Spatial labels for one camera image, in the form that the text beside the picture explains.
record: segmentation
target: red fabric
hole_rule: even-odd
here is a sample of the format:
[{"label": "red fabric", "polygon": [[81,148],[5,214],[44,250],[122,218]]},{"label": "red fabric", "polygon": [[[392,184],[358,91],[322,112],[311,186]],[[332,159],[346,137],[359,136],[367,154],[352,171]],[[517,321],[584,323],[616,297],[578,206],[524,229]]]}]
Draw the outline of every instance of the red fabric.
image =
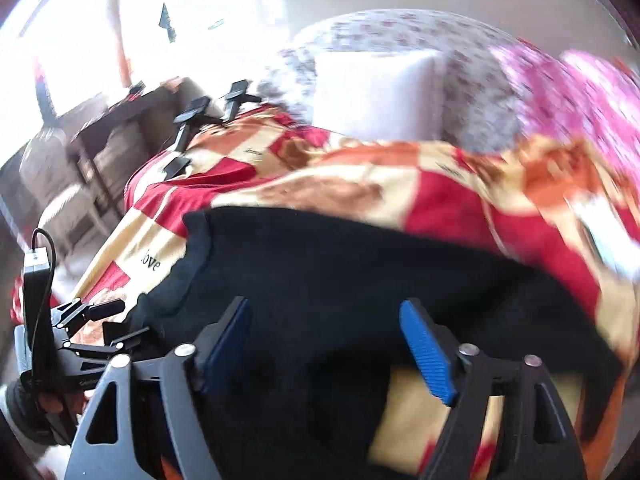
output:
[{"label": "red fabric", "polygon": [[197,211],[199,209],[205,209],[210,207],[211,201],[220,193],[227,193],[236,189],[243,189],[246,187],[253,187],[260,182],[268,182],[270,179],[240,181],[234,184],[224,184],[226,179],[219,179],[215,173],[215,166],[206,174],[197,175],[193,178],[189,178],[183,181],[177,182],[189,182],[189,184],[182,184],[181,186],[174,187],[174,182],[153,184],[153,190],[150,192],[147,188],[147,192],[136,202],[135,209],[143,212],[149,218],[153,218],[154,222],[168,229],[172,233],[187,237],[187,231],[184,223],[182,222],[182,216],[189,211]]},{"label": "red fabric", "polygon": [[513,216],[494,207],[491,210],[495,229],[507,249],[524,264],[541,267],[555,277],[595,320],[600,287],[582,257],[565,245],[558,230],[542,216]]},{"label": "red fabric", "polygon": [[315,126],[306,126],[305,124],[298,126],[295,131],[299,136],[306,139],[309,144],[316,148],[324,146],[329,140],[329,134],[331,133],[329,130],[316,128]]},{"label": "red fabric", "polygon": [[[420,467],[418,468],[418,472],[424,471],[431,459],[433,452],[436,449],[436,445],[432,442],[427,444],[427,447],[424,449],[424,454],[422,459],[420,460]],[[491,462],[492,457],[495,453],[495,445],[494,444],[483,444],[478,448],[478,452],[476,453],[476,458],[474,460],[474,465],[471,468],[471,478],[475,478],[476,475],[479,475],[482,472],[482,469],[487,467]]]},{"label": "red fabric", "polygon": [[128,211],[133,207],[133,190],[136,189],[142,176],[151,168],[153,163],[164,156],[164,154],[165,152],[161,152],[151,157],[142,167],[138,168],[138,170],[131,175],[124,187],[124,211]]},{"label": "red fabric", "polygon": [[104,288],[107,290],[121,288],[129,283],[129,279],[129,276],[124,273],[116,262],[111,262],[94,287],[84,297],[84,301],[91,301],[91,299]]},{"label": "red fabric", "polygon": [[[12,299],[12,307],[9,312],[11,315],[11,321],[16,325],[21,325],[24,323],[24,316],[22,314],[22,304],[20,302],[20,289],[22,288],[22,276],[18,276],[14,280],[14,287],[11,289],[11,299]],[[49,299],[49,307],[54,308],[59,306],[60,302],[58,298],[56,298],[55,294],[51,293],[51,297]]]},{"label": "red fabric", "polygon": [[282,124],[282,126],[291,126],[292,124],[296,123],[296,121],[293,120],[293,118],[289,114],[286,114],[284,112],[274,115],[273,120],[279,124]]},{"label": "red fabric", "polygon": [[438,173],[420,172],[404,232],[498,252],[478,194]]},{"label": "red fabric", "polygon": [[629,211],[629,209],[622,209],[621,207],[617,207],[616,211],[618,212],[618,216],[620,216],[622,225],[625,227],[628,235],[636,242],[640,242],[640,227],[638,227],[636,219],[631,214],[631,211]]}]

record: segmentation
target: wooden table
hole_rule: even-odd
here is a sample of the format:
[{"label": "wooden table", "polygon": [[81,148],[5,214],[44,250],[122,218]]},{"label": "wooden table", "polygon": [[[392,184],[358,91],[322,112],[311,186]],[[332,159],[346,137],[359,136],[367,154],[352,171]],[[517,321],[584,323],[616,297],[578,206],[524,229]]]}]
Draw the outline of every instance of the wooden table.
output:
[{"label": "wooden table", "polygon": [[104,193],[108,208],[114,211],[118,219],[122,219],[122,211],[118,206],[117,200],[109,192],[109,187],[98,170],[95,156],[105,148],[114,128],[129,121],[137,120],[144,112],[158,107],[175,108],[174,94],[162,86],[142,94],[133,101],[118,103],[98,120],[88,124],[75,134],[67,147],[69,161],[74,165],[78,176],[85,184],[88,184],[89,179],[82,170],[80,160],[81,156],[87,158],[89,166],[95,175],[96,183]]}]

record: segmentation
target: white cloth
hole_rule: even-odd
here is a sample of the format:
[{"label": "white cloth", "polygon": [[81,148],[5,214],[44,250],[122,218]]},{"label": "white cloth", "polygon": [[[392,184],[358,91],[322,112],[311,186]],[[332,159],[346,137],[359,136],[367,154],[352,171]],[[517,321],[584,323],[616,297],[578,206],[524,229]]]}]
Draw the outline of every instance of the white cloth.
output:
[{"label": "white cloth", "polygon": [[445,70],[437,50],[323,52],[313,125],[361,140],[441,139]]}]

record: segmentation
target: cable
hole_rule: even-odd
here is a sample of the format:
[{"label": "cable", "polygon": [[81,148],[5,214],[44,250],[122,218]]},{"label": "cable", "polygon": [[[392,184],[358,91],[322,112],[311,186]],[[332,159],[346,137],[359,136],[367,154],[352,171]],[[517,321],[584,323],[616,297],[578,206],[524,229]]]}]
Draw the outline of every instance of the cable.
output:
[{"label": "cable", "polygon": [[47,233],[44,229],[37,227],[33,230],[33,234],[31,235],[31,250],[35,250],[36,248],[36,238],[41,234],[47,239],[49,242],[49,248],[51,249],[51,267],[49,268],[49,281],[47,282],[47,288],[45,289],[44,296],[42,297],[42,303],[40,304],[40,309],[38,311],[38,317],[36,318],[36,324],[33,327],[33,335],[31,336],[31,348],[33,348],[33,343],[36,341],[36,332],[38,331],[38,324],[40,323],[40,317],[44,311],[44,307],[47,303],[47,298],[50,297],[51,294],[51,285],[53,284],[53,273],[56,270],[56,245],[53,243],[53,238],[51,235]]},{"label": "cable", "polygon": [[158,153],[162,152],[162,150],[164,150],[168,146],[169,141],[172,140],[174,137],[175,137],[175,134],[171,134],[169,137],[167,137],[166,140],[162,144],[160,144],[160,147],[158,148]]}]

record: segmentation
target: black metal bracket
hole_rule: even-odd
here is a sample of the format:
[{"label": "black metal bracket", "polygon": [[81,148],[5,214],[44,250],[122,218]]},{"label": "black metal bracket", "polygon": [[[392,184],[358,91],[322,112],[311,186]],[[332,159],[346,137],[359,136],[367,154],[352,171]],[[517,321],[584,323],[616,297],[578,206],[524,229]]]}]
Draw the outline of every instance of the black metal bracket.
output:
[{"label": "black metal bracket", "polygon": [[[180,113],[174,124],[180,124],[178,134],[175,137],[174,152],[184,153],[191,139],[206,124],[222,124],[222,119],[208,116],[205,112],[211,102],[208,96],[198,97],[192,100],[186,110]],[[176,156],[170,160],[162,171],[164,179],[169,180],[184,173],[184,169],[191,163],[191,159],[185,156]]]},{"label": "black metal bracket", "polygon": [[[70,339],[87,321],[100,320],[124,311],[122,300],[108,301],[102,304],[82,303],[73,300],[51,309],[49,322],[42,322],[37,337],[52,342],[50,348],[38,349],[34,354],[26,343],[27,327],[17,326],[14,331],[15,351],[18,361],[20,382],[27,391],[47,392],[58,396],[62,401],[65,394],[91,390],[100,380],[109,359],[121,352],[129,351],[141,341],[137,334],[132,334],[132,343],[118,341],[111,346],[91,346],[75,344]],[[34,367],[34,362],[46,359],[53,366]],[[71,414],[62,402],[63,411],[58,414],[47,413],[51,431],[61,445],[71,444],[76,434],[76,417]]]},{"label": "black metal bracket", "polygon": [[[193,393],[203,390],[208,381],[224,378],[228,363],[239,354],[234,343],[244,341],[250,321],[248,301],[238,297],[193,343],[181,344],[164,357],[133,362],[128,354],[114,356],[82,417],[65,478],[152,478],[136,460],[134,419],[139,390],[146,383],[159,385],[182,478],[220,479],[198,420]],[[216,370],[213,377],[207,375],[212,368]],[[107,420],[115,421],[115,428],[103,424],[105,410],[109,413]]]},{"label": "black metal bracket", "polygon": [[504,396],[489,479],[585,480],[578,439],[542,360],[491,358],[436,325],[420,301],[400,308],[401,328],[431,391],[451,407],[421,480],[468,480],[491,396]]},{"label": "black metal bracket", "polygon": [[236,118],[240,107],[244,103],[260,103],[262,98],[248,94],[249,82],[246,79],[236,81],[231,85],[231,90],[225,95],[225,124],[230,123]]}]

